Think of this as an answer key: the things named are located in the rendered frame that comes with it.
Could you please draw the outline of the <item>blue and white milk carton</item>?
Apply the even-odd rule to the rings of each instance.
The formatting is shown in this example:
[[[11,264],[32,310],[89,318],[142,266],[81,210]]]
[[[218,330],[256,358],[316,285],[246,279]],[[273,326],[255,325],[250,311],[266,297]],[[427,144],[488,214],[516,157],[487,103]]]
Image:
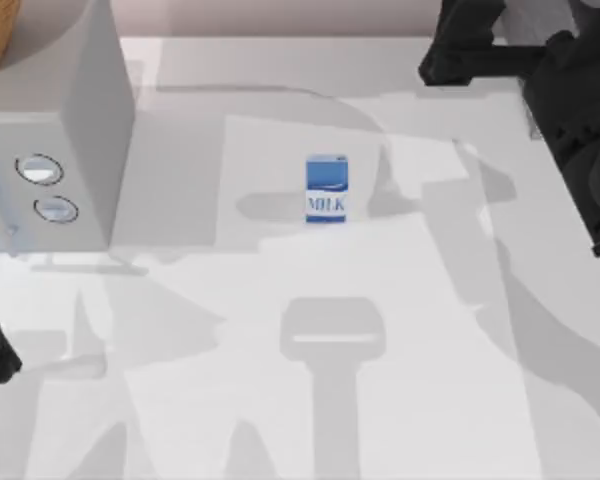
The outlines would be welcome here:
[[[345,155],[312,155],[306,160],[307,223],[344,223],[348,192],[349,164]]]

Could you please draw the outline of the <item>pale microwave oven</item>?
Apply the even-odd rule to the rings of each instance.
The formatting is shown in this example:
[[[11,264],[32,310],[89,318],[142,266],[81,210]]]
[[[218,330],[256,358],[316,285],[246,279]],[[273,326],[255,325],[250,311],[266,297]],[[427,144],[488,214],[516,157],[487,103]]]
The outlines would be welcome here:
[[[111,0],[22,0],[0,64],[0,253],[103,251],[109,246],[135,120]],[[25,181],[19,157],[54,158],[64,178]],[[50,223],[37,199],[79,209]]]

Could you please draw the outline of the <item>small round microwave knob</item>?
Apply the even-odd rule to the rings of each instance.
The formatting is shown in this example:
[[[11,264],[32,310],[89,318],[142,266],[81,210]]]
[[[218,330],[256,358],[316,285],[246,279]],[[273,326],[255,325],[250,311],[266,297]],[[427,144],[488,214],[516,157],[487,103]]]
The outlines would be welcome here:
[[[79,216],[75,203],[62,196],[49,196],[33,203],[35,213],[43,220],[56,224],[69,224]]]

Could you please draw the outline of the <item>large round microwave knob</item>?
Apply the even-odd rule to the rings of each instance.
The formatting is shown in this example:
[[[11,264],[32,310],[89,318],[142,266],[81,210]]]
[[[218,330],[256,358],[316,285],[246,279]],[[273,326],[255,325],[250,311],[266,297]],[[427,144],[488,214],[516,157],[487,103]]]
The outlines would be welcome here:
[[[39,186],[52,186],[64,178],[60,163],[41,153],[17,158],[15,169],[25,181]]]

